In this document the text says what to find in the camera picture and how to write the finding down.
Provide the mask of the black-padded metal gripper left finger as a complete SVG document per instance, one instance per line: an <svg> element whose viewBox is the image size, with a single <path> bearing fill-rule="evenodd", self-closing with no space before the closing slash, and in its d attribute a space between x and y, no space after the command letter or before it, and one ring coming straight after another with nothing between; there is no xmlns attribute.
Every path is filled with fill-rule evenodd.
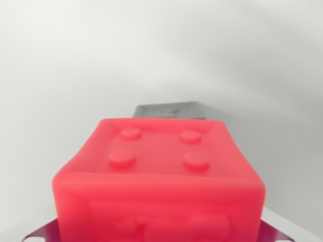
<svg viewBox="0 0 323 242"><path fill-rule="evenodd" d="M58 220L54 219L25 236L22 242L60 242Z"/></svg>

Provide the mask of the black-padded metal gripper right finger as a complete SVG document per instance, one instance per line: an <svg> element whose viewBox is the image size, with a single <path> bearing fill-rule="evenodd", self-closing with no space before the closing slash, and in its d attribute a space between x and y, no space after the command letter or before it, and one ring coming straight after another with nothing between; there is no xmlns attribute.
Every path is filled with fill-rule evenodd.
<svg viewBox="0 0 323 242"><path fill-rule="evenodd" d="M276 242L279 240L294 241L283 232L262 220L259 227L259 242Z"/></svg>

